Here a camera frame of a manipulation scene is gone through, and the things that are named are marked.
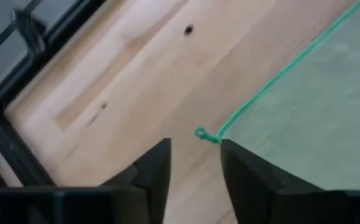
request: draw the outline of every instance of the wood grain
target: wood grain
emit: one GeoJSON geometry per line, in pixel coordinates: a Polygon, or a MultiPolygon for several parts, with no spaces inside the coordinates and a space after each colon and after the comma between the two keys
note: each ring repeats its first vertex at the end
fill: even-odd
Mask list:
{"type": "Polygon", "coordinates": [[[99,185],[171,137],[165,223],[235,223],[218,147],[194,128],[217,131],[353,3],[108,2],[6,115],[58,185],[99,185]]]}
{"type": "Polygon", "coordinates": [[[17,178],[15,173],[10,168],[10,165],[3,158],[0,153],[0,175],[6,181],[10,187],[22,187],[21,181],[17,178]]]}

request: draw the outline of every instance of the green cord loop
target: green cord loop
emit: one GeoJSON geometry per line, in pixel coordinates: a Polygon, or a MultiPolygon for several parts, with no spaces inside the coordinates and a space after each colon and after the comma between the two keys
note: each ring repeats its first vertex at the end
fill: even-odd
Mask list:
{"type": "Polygon", "coordinates": [[[195,129],[195,136],[201,140],[207,140],[214,144],[220,144],[221,142],[219,137],[209,134],[203,127],[195,129]]]}

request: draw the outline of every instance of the black plastic frame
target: black plastic frame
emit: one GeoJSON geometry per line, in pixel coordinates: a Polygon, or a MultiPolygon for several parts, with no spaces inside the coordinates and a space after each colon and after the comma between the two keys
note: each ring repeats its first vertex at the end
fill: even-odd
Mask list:
{"type": "Polygon", "coordinates": [[[222,141],[220,158],[240,224],[360,223],[358,190],[323,190],[230,139],[222,141]]]}
{"type": "Polygon", "coordinates": [[[170,175],[163,139],[103,186],[0,189],[0,223],[160,224],[170,175]]]}
{"type": "Polygon", "coordinates": [[[78,0],[43,35],[46,50],[36,57],[28,53],[0,83],[0,152],[24,186],[55,184],[6,119],[4,110],[105,1],[78,0]]]}

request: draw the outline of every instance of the wooden floor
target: wooden floor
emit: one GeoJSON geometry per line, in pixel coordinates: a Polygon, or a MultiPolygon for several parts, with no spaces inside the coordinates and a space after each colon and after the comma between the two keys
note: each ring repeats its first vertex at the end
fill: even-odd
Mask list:
{"type": "Polygon", "coordinates": [[[194,128],[216,132],[353,3],[108,2],[6,115],[65,186],[99,185],[171,137],[165,223],[236,223],[219,148],[194,128]]]}

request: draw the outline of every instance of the mesh net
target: mesh net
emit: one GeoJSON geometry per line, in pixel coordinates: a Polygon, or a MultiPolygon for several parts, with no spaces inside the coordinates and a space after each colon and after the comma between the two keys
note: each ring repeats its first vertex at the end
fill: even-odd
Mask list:
{"type": "Polygon", "coordinates": [[[323,189],[360,190],[360,1],[210,138],[323,189]]]}

